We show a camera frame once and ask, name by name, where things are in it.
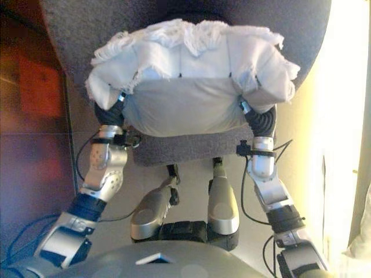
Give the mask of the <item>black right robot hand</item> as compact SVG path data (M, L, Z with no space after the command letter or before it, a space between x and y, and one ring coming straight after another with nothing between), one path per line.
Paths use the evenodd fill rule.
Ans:
M275 105L268 111L260 114L253 110L244 98L240 97L238 103L255 137L274 137L277 119Z

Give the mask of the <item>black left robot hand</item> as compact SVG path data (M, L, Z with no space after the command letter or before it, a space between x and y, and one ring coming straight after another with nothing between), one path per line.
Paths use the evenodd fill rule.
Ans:
M121 93L116 103L108 110L104 110L94 104L94 114L101 125L111 125L122 127L124 123L123 108L125 102L126 93Z

